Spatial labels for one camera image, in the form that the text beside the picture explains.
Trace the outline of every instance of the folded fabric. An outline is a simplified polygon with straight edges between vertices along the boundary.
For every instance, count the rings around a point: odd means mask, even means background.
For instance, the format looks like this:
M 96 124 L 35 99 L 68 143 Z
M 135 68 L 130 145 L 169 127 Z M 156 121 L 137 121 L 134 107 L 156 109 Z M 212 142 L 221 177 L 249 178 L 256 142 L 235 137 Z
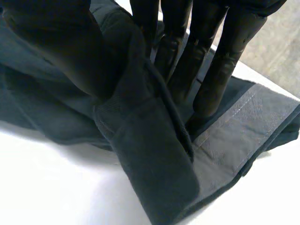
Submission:
M 119 6 L 102 3 L 92 7 L 103 13 L 98 23 L 104 29 L 107 15 Z M 232 78 L 217 113 L 204 125 L 194 124 L 191 144 L 182 121 L 193 114 L 200 83 L 176 109 L 162 78 L 142 57 L 138 35 L 128 42 L 128 66 L 113 97 L 100 105 L 28 49 L 2 19 L 0 25 L 0 120 L 36 129 L 60 144 L 113 148 L 154 225 L 174 224 L 198 210 L 232 187 L 261 152 L 299 134 L 299 102 Z

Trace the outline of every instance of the stitched seam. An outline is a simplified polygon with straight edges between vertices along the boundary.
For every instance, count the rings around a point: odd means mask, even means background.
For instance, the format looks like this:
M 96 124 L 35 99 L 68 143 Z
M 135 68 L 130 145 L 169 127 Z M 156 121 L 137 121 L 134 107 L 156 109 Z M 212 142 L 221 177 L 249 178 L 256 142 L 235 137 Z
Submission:
M 211 136 L 211 134 L 216 130 L 216 129 L 219 129 L 219 128 L 221 128 L 221 127 L 223 127 L 225 124 L 227 124 L 247 103 L 249 103 L 249 101 L 260 91 L 262 89 L 262 87 L 259 89 L 259 90 L 257 90 L 238 110 L 237 110 L 237 112 L 234 114 L 234 115 L 232 115 L 230 118 L 228 118 L 224 123 L 222 123 L 222 124 L 220 124 L 218 127 L 215 127 L 215 128 L 213 128 L 212 129 L 212 131 L 211 132 L 209 132 L 209 135 L 205 138 L 205 140 L 203 140 L 203 142 L 201 143 L 201 144 L 197 144 L 197 143 L 195 143 L 195 145 L 197 146 L 197 147 L 201 147 L 207 140 L 208 140 L 208 138 Z

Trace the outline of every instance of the white table surface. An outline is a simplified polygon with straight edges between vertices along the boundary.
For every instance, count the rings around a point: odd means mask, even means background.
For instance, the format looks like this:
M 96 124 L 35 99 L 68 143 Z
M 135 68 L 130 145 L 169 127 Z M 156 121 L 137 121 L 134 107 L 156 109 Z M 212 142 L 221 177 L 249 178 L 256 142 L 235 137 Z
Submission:
M 234 75 L 293 97 L 242 63 Z M 113 153 L 60 146 L 5 122 L 0 143 L 0 225 L 150 225 Z M 300 138 L 263 153 L 246 177 L 180 225 L 300 225 L 299 159 Z

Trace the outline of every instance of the black glove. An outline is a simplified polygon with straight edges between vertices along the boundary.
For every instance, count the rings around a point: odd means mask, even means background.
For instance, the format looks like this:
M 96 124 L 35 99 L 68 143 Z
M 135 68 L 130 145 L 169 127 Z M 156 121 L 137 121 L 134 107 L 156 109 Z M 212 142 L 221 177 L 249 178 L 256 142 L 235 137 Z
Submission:
M 132 9 L 135 19 L 143 24 L 145 29 L 150 22 L 144 23 L 140 19 L 142 13 L 147 11 L 144 6 L 147 2 L 155 1 L 143 1 L 143 4 L 138 2 L 140 1 L 131 0 Z M 195 115 L 187 124 L 190 130 L 191 124 L 199 126 L 200 121 L 203 122 L 216 112 L 227 82 L 247 43 L 265 24 L 267 16 L 276 12 L 286 0 L 194 0 L 190 35 L 172 75 L 170 71 L 183 37 L 183 34 L 178 31 L 185 30 L 183 24 L 186 23 L 189 15 L 190 2 L 188 0 L 166 2 L 168 1 L 162 1 L 164 22 L 165 26 L 171 29 L 165 30 L 166 35 L 161 40 L 155 65 L 164 76 L 173 100 L 177 104 L 181 104 L 189 95 L 203 59 L 227 13 L 217 52 L 194 100 Z M 156 8 L 157 6 L 153 5 L 149 10 L 152 12 L 152 17 Z M 180 14 L 176 11 L 179 8 L 181 8 Z

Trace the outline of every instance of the dark gray fabric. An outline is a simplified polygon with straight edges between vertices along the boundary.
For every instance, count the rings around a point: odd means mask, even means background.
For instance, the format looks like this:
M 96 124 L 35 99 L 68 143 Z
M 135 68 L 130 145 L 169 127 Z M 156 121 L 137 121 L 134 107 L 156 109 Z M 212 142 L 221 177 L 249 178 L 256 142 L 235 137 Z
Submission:
M 110 0 L 99 1 L 104 7 L 103 18 L 118 10 Z M 92 7 L 91 11 L 95 12 L 99 5 Z M 278 144 L 298 136 L 298 102 L 232 78 L 218 112 L 204 126 L 199 126 L 200 136 L 193 137 L 195 162 L 192 164 L 181 145 L 185 140 L 181 119 L 186 121 L 193 113 L 191 103 L 199 89 L 198 82 L 187 103 L 178 108 L 180 119 L 168 93 L 153 96 L 153 89 L 166 91 L 157 71 L 148 61 L 138 63 L 132 58 L 114 98 L 107 105 L 99 105 L 27 48 L 5 27 L 1 18 L 0 38 L 0 120 L 39 130 L 61 144 L 88 142 L 103 149 L 112 146 L 154 225 L 173 224 L 199 209 L 199 204 L 224 192 L 257 154 L 269 149 L 270 144 L 277 145 L 275 138 L 280 133 L 283 135 Z M 133 54 L 137 56 L 139 49 L 134 46 L 132 42 L 129 51 L 131 54 L 137 51 Z M 212 55 L 207 57 L 200 79 Z M 130 95 L 126 93 L 142 95 L 128 102 Z M 115 103 L 123 108 L 116 110 Z M 232 116 L 238 120 L 227 119 Z M 121 120 L 115 125 L 116 118 Z M 227 120 L 216 129 L 217 124 Z M 228 132 L 238 133 L 232 136 Z M 236 138 L 237 145 L 232 145 L 232 137 Z

